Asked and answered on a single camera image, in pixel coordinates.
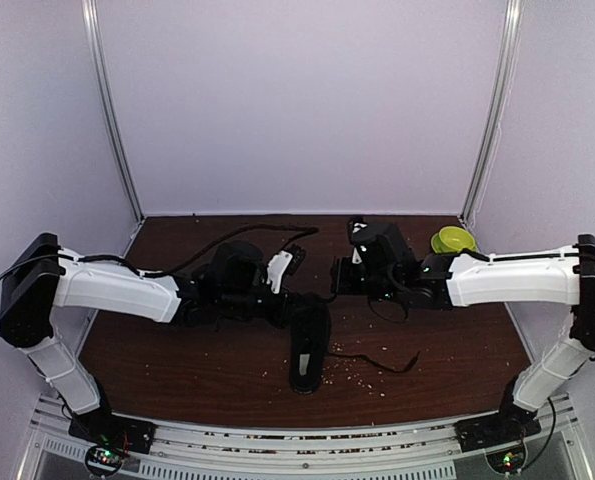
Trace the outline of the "black sneaker shoe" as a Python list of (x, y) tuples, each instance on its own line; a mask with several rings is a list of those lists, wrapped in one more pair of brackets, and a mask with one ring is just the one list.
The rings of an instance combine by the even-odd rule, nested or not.
[(289, 383), (298, 394), (315, 392), (328, 353), (331, 316), (325, 301), (313, 293), (301, 296), (288, 310), (290, 327)]

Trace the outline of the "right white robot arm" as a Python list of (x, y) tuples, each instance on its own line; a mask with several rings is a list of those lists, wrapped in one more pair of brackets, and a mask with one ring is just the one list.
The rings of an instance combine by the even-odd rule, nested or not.
[(349, 257), (333, 262), (331, 291), (389, 301), (405, 312), (479, 304), (544, 302), (570, 307), (569, 333), (511, 380), (490, 419), (496, 440), (512, 440), (528, 418), (595, 356), (595, 237), (554, 250), (508, 255), (471, 249), (416, 259), (394, 223), (348, 224)]

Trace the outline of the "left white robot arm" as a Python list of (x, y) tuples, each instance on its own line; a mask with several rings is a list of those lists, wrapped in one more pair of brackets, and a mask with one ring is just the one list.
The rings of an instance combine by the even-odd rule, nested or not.
[(234, 240), (220, 244), (211, 261), (190, 274), (155, 272), (112, 255), (81, 256), (43, 233), (0, 278), (0, 337), (38, 367), (82, 416), (88, 434), (110, 444), (120, 436), (120, 421), (52, 325), (53, 308), (91, 308), (185, 327), (263, 318), (282, 328), (295, 302), (282, 283), (304, 257), (301, 247), (291, 245), (264, 260), (258, 247)]

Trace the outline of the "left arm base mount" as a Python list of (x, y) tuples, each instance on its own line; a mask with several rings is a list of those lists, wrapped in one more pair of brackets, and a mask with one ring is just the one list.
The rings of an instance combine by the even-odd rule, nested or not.
[(84, 453), (84, 466), (93, 477), (108, 478), (117, 474), (132, 454), (150, 452), (156, 426), (152, 422), (114, 417), (110, 433), (93, 434), (79, 420), (72, 419), (70, 436), (91, 443)]

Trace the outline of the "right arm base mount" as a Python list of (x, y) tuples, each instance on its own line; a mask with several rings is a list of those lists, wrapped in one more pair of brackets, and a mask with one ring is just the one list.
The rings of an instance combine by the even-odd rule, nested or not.
[(468, 420), (454, 425), (461, 451), (484, 453), (487, 465), (497, 474), (519, 474), (528, 463), (526, 440), (541, 432), (537, 420), (521, 423), (500, 419), (496, 414)]

